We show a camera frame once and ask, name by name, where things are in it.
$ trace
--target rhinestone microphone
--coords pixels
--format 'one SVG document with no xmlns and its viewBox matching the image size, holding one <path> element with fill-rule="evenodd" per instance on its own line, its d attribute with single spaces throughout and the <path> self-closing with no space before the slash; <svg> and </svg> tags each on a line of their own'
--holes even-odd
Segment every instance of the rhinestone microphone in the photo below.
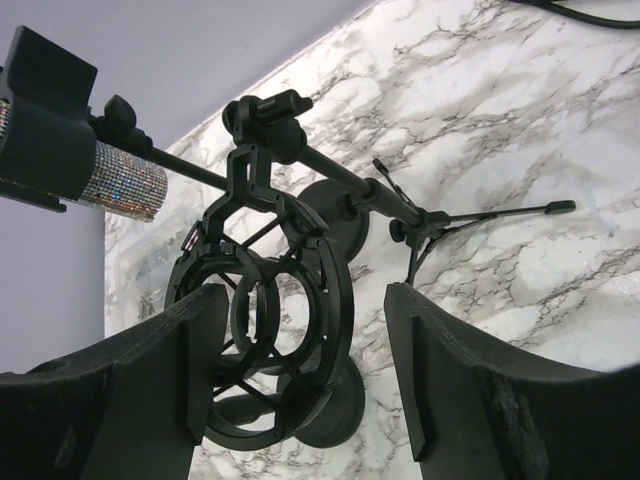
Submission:
<svg viewBox="0 0 640 480">
<path fill-rule="evenodd" d="M 0 100 L 0 154 L 10 133 L 11 105 Z M 0 184 L 29 188 L 0 175 Z M 93 169 L 79 198 L 64 198 L 81 205 L 133 218 L 143 222 L 154 219 L 167 194 L 164 169 L 123 150 L 96 142 Z"/>
</svg>

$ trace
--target marble tabletop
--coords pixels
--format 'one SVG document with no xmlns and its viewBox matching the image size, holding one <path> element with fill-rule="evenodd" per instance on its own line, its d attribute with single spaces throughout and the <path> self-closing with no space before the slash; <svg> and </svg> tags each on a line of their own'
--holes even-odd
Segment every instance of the marble tabletop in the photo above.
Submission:
<svg viewBox="0 0 640 480">
<path fill-rule="evenodd" d="M 580 6 L 582 2 L 573 2 Z M 640 18 L 640 2 L 585 2 Z M 557 217 L 499 220 L 438 246 L 417 288 L 469 323 L 539 355 L 596 370 L 640 360 L 640 33 L 578 24 L 501 0 L 386 0 L 334 30 L 250 90 L 295 88 L 315 101 L 309 143 L 361 176 L 379 157 L 413 200 L 450 214 L 573 199 Z M 172 152 L 219 174 L 231 150 L 219 113 Z M 274 166 L 297 194 L 320 177 Z M 106 332 L 162 308 L 179 244 L 219 191 L 170 175 L 155 222 L 107 216 Z M 243 211 L 240 240 L 269 220 Z M 191 479 L 417 479 L 382 308 L 406 276 L 408 251 L 372 214 L 352 262 L 351 355 L 366 386 L 362 426 L 346 444 L 294 439 L 264 451 L 205 440 Z M 273 255 L 281 235 L 258 248 Z M 285 329 L 299 338 L 305 300 L 284 292 Z"/>
</svg>

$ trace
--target wall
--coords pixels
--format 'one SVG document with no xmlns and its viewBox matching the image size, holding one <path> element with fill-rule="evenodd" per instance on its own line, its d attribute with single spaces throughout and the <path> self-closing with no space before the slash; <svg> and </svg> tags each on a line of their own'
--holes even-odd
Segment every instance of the wall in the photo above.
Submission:
<svg viewBox="0 0 640 480">
<path fill-rule="evenodd" d="M 3 5 L 0 63 L 24 24 L 99 69 L 94 112 L 118 93 L 165 148 L 369 0 L 20 0 Z M 104 215 L 0 198 L 0 371 L 103 335 Z"/>
</svg>

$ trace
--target tripod leg rubber tip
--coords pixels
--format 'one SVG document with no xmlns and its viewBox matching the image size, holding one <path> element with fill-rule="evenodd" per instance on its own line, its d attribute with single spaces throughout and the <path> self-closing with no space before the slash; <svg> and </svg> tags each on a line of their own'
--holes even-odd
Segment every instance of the tripod leg rubber tip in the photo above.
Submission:
<svg viewBox="0 0 640 480">
<path fill-rule="evenodd" d="M 576 202 L 573 200 L 560 200 L 551 202 L 544 211 L 545 215 L 560 215 L 561 213 L 570 213 L 575 211 Z"/>
</svg>

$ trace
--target black round base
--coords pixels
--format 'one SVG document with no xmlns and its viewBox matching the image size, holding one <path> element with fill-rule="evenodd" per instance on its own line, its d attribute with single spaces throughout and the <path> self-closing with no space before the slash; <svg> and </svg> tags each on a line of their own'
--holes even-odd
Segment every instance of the black round base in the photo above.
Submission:
<svg viewBox="0 0 640 480">
<path fill-rule="evenodd" d="M 283 388 L 278 382 L 278 390 Z M 295 438 L 314 448 L 337 447 L 349 440 L 364 415 L 364 383 L 351 357 L 342 367 L 338 382 L 332 387 L 331 398 L 320 413 Z"/>
<path fill-rule="evenodd" d="M 300 192 L 298 200 L 309 205 L 322 217 L 330 228 L 327 236 L 340 244 L 347 262 L 350 262 L 360 253 L 367 239 L 369 212 L 359 211 L 352 221 L 341 218 L 336 207 L 336 199 L 345 191 L 342 185 L 333 180 L 320 180 Z M 319 260 L 311 254 L 306 255 L 305 261 L 316 267 L 320 265 Z"/>
</svg>

